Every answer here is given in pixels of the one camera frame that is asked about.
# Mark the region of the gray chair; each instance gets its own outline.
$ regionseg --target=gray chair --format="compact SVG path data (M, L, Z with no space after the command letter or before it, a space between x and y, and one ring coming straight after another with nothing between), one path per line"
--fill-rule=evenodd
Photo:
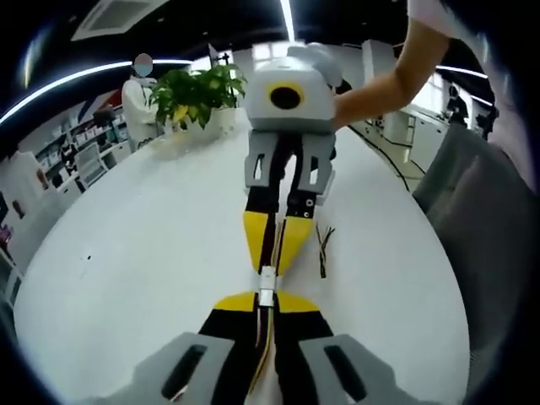
M459 125L449 128L413 196L462 292L472 393L497 367L537 270L538 200L501 150Z
M91 143L75 155L79 179L85 189L97 182L109 169L100 157L97 143Z

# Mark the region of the white round table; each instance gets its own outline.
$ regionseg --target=white round table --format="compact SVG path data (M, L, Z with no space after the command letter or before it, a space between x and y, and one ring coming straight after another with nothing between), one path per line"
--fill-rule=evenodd
M15 303L23 352L63 401L103 397L221 298L257 289L242 225L245 114L227 138L178 157L154 141L94 184L36 253ZM321 279L316 239L282 288L314 301L419 400L467 387L467 318L451 265L400 179L349 129L317 217L336 228ZM293 170L282 186L285 201ZM273 360L250 403L279 403Z

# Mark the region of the wire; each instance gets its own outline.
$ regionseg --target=wire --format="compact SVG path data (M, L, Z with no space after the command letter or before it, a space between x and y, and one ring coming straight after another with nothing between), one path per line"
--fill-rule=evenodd
M319 241L319 265L321 266L321 278L327 277L327 245L330 240L330 236L336 229L327 227L327 232L321 237L321 231L319 230L319 224L315 225L315 231L317 233L317 240Z
M362 139L364 139L372 148L374 149L377 149L379 152L381 152L383 154L383 156L386 158L386 160L388 160L388 162L390 162L390 164L392 165L392 167L396 170L397 174L402 178L403 180L403 184L405 185L405 188L407 189L408 192L411 192L411 189L408 188L408 184L407 184L407 180L405 180L405 176L403 175L403 173L397 168L396 164L394 163L394 161L392 159L390 159L390 156L388 156L386 154L386 152L384 150L382 150L381 148L379 148L377 145L375 145L374 143L372 143L368 138L366 138L362 132L360 132L358 129L352 127L352 126L348 126L353 132L355 132L359 137L361 137Z

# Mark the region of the ceiling vent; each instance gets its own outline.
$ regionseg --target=ceiling vent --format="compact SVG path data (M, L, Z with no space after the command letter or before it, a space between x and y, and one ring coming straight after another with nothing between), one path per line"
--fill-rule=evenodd
M169 0L100 0L78 27L72 41L124 34Z

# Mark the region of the gripper jaw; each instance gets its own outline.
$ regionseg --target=gripper jaw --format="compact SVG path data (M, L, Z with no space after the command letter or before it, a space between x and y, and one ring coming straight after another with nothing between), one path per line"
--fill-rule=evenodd
M336 144L336 134L302 136L302 171L298 190L314 192L322 196L332 179L332 151ZM311 182L311 172L317 168L317 178Z
M278 152L283 153L286 137L300 137L300 142L293 145L289 155L282 158L281 164L276 165L274 156ZM251 187L270 187L270 178L284 176L284 166L289 161L289 156L294 153L301 154L301 167L296 169L296 188L303 192L316 194L318 205L324 203L332 185L334 172L332 169L332 152L336 143L336 134L279 134L278 132L263 132L251 130L249 134L249 154L244 163L246 191ZM311 181L311 172L317 170L316 181Z
M253 130L245 162L248 199L244 227L256 272L275 266L283 275L313 230L315 206L321 205L332 184L336 135L262 132ZM287 198L283 226L276 225L279 184L295 155L296 169ZM311 172L317 170L311 181Z
M246 189L249 190L254 186L270 187L270 170L277 146L277 133L250 131L249 154L244 163ZM260 169L259 176L257 176L257 169Z

